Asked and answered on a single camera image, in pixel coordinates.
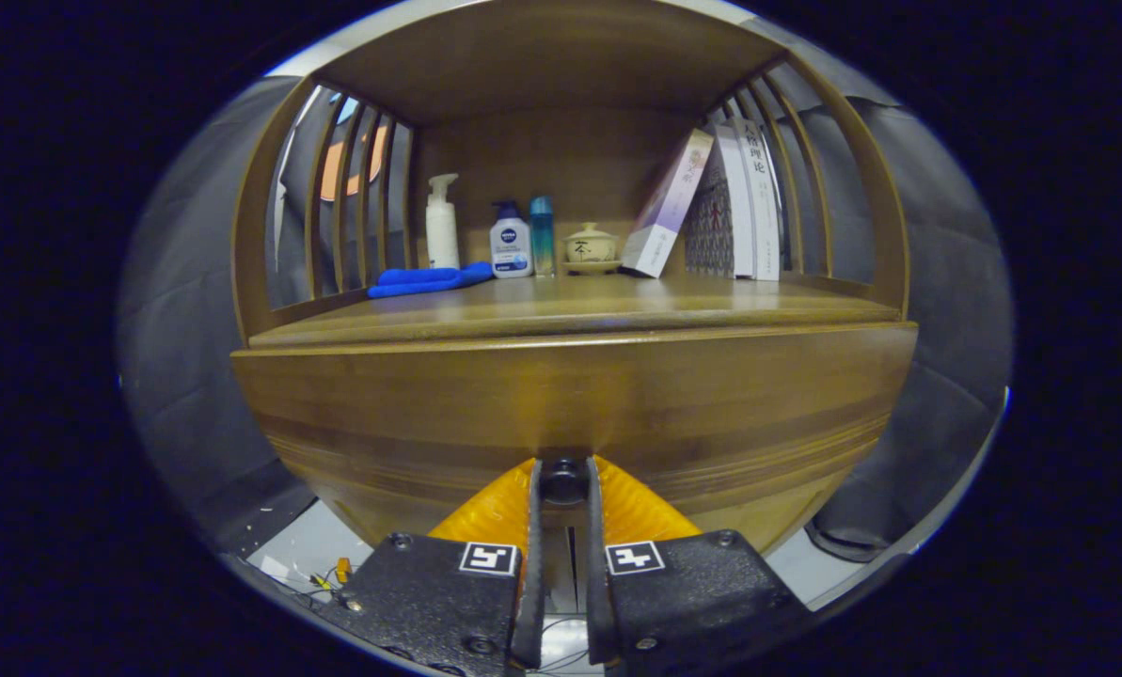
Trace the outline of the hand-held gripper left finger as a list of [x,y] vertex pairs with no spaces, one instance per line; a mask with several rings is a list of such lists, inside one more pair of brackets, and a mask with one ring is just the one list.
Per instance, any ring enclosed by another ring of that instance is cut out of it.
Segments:
[[479,490],[427,534],[392,532],[320,605],[364,652],[415,676],[522,676],[542,664],[542,463]]

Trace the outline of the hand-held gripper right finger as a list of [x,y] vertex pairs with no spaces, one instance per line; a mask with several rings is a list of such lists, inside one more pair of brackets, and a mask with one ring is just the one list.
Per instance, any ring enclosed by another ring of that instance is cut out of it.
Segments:
[[719,676],[813,626],[745,536],[701,531],[599,457],[588,475],[588,658],[608,676]]

